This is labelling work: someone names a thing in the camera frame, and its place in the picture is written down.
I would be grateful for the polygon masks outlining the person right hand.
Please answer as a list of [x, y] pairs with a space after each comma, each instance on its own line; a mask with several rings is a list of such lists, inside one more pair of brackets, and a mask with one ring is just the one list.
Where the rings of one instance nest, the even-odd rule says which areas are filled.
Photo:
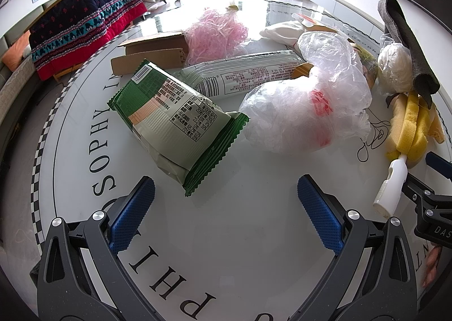
[[438, 261], [442, 252], [442, 247], [439, 244], [435, 244], [433, 248], [428, 252], [426, 257], [426, 270], [424, 274], [424, 281], [422, 287], [426, 288], [431, 285], [438, 272]]

